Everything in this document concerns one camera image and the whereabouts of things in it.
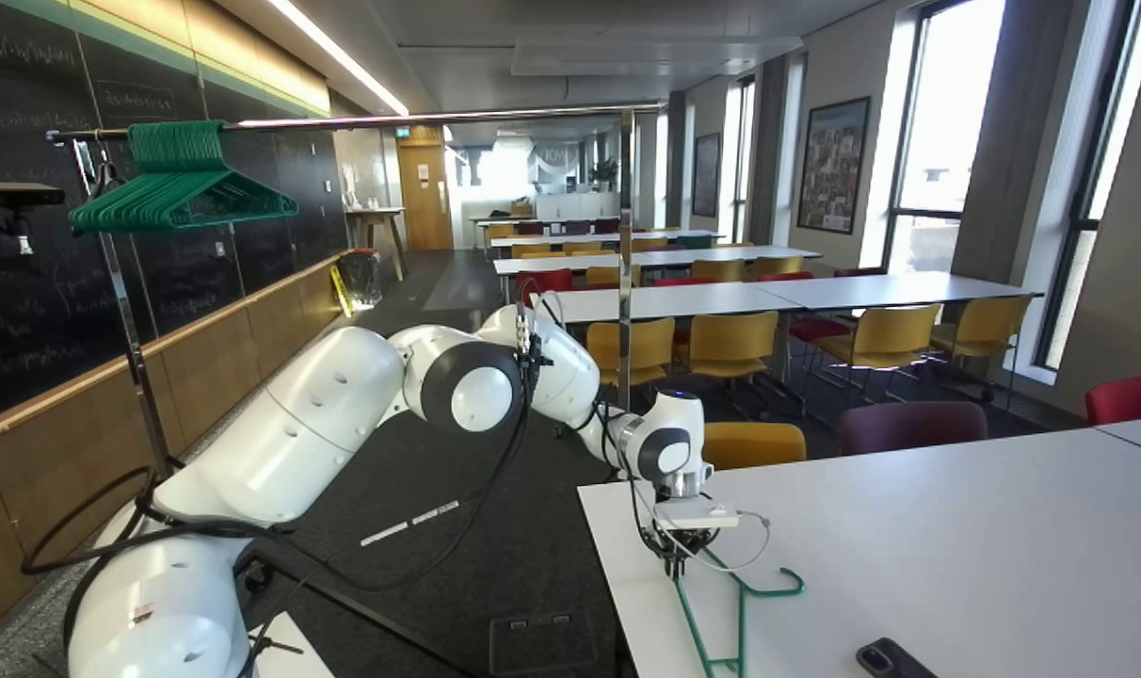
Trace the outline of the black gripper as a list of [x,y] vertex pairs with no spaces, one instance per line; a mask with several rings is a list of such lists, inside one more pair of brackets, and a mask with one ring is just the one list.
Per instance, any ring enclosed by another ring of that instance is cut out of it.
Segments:
[[736,525],[734,507],[715,504],[706,497],[690,497],[690,500],[656,504],[640,536],[642,548],[660,556],[690,556],[706,544],[715,544],[734,525]]

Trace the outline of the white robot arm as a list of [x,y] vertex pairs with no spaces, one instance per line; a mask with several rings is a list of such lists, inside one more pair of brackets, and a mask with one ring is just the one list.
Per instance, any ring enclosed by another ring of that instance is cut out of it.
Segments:
[[70,678],[241,678],[251,654],[232,560],[258,529],[300,520],[361,446],[414,416],[485,442],[543,416],[625,480],[656,489],[640,539],[677,566],[736,516],[703,497],[703,408],[656,396],[629,416],[600,398],[600,367],[553,313],[504,307],[474,332],[395,337],[342,323],[287,363],[140,507],[105,529],[66,633]]

